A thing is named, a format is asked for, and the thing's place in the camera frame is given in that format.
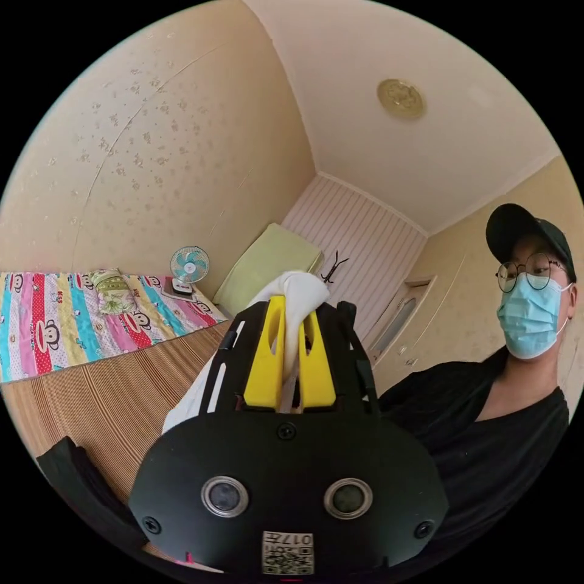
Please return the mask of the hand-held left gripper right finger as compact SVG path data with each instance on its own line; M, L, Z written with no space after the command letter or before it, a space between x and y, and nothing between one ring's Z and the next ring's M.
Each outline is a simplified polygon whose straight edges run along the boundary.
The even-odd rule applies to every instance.
M299 327L299 396L302 408L332 408L336 392L316 313Z

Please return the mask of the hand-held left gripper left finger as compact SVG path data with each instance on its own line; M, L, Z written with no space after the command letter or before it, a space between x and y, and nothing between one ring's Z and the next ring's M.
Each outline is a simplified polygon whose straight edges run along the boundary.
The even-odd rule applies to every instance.
M270 298L243 399L249 408L278 408L283 386L285 297Z

